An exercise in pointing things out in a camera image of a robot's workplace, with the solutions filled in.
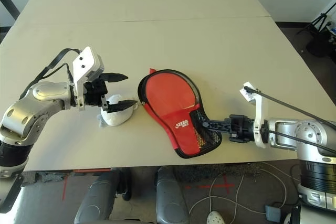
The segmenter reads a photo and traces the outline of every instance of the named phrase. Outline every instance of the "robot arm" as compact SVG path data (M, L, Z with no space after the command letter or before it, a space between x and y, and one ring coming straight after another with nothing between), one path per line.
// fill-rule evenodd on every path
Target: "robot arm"
M228 133L229 139L234 142L254 141L261 148L269 145L296 151L301 168L299 197L308 206L326 209L336 214L336 123L325 121L265 95L248 82L240 92L248 102L255 103L254 120L244 115L230 115L224 121L204 122L203 126L213 131ZM315 119L265 120L264 97Z
M21 173L29 152L51 116L72 106L80 111L85 110L85 105L101 106L110 113L136 103L126 100L109 104L105 99L105 81L116 82L127 77L103 71L101 58L86 47L73 61L74 82L38 82L35 79L26 94L7 109L0 123L0 213L12 208L20 192Z

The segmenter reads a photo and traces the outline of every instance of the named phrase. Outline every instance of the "red tape mark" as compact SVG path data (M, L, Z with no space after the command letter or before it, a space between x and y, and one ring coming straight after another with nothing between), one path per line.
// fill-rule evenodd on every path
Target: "red tape mark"
M214 185L213 188L226 188L226 193L229 194L229 188L235 187L235 184L228 184L225 174L223 174L224 184ZM196 186L197 189L210 189L211 186ZM192 189L191 186L185 186L184 189Z
M214 185L212 188L226 188L228 191L229 187L235 187L234 184L224 184L224 185ZM198 189L210 189L210 186L197 186Z
M62 194L62 201L65 200L65 192L67 189L67 184L68 184L68 175L64 177L64 186L63 186L63 194Z
M224 185L228 185L225 174L223 174L223 180L224 180ZM229 187L226 187L226 193L229 194Z

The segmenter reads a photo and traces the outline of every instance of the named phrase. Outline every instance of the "crumpled white object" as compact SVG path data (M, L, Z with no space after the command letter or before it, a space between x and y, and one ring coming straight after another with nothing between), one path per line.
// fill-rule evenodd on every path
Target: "crumpled white object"
M109 99L107 99L107 101L109 101L110 104L116 104L122 100L128 100L128 99L120 94L114 94ZM129 107L123 111L117 111L112 113L107 113L106 111L101 109L100 114L97 115L97 119L99 121L99 127L106 127L107 125L118 126L123 122L125 122L127 119L129 119L133 114L133 110L136 110L137 108L138 104L136 103L132 107Z

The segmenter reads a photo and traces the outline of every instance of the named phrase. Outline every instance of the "white table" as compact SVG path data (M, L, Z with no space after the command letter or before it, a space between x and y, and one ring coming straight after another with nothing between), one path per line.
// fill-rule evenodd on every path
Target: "white table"
M108 84L109 95L137 98L149 68L176 69L199 87L214 120L254 117L240 95L250 81L263 92L326 119L336 108L301 57L257 0L30 0L0 45L0 111L63 48L91 46L106 72L128 80ZM72 62L75 55L67 55ZM65 71L49 78L65 81ZM223 142L200 157L182 159L165 131L140 106L118 127L99 128L98 108L54 115L29 156L27 170L210 164L296 158L253 142ZM305 116L272 102L268 117Z

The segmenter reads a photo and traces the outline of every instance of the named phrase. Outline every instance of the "black strap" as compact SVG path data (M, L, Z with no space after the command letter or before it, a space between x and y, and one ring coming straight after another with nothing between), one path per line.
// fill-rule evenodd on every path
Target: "black strap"
M32 85L35 85L36 83L38 83L42 78L43 76L50 70L50 69L53 69L57 63L59 63L61 61L61 59L64 57L64 55L66 55L68 52L70 51L74 51L78 54L81 53L81 50L79 49L75 49L75 48L65 48L63 49L61 52L59 52L59 54L52 60L52 62L46 66L36 77L35 79L30 82L30 84L28 84L28 86L25 88L25 90L22 92L22 94L20 95L20 98L19 100L21 100L23 97L25 97L28 89L32 86Z

